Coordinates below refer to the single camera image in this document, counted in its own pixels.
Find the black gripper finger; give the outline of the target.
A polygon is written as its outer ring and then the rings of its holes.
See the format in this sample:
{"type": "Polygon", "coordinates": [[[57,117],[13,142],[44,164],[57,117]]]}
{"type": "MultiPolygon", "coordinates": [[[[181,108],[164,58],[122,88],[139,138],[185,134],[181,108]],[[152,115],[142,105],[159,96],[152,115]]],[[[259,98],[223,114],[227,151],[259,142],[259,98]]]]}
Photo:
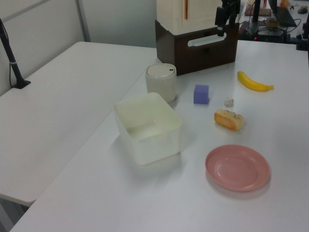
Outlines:
{"type": "Polygon", "coordinates": [[[215,25],[217,26],[217,35],[220,37],[224,36],[224,27],[227,22],[227,11],[223,7],[217,7],[216,9],[216,17],[215,17],[215,25]]]}
{"type": "Polygon", "coordinates": [[[236,22],[237,16],[238,16],[238,12],[237,11],[232,11],[229,14],[228,21],[229,21],[229,27],[230,28],[233,28],[235,26],[235,22],[236,22]]]}

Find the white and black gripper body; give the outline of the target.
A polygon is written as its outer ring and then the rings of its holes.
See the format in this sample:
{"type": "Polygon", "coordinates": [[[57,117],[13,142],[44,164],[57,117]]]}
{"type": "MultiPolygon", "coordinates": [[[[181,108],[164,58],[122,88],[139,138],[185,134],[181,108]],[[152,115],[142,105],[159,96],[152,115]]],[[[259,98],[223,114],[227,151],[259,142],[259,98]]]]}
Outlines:
{"type": "Polygon", "coordinates": [[[239,14],[240,0],[222,0],[222,7],[225,14],[239,14]]]}

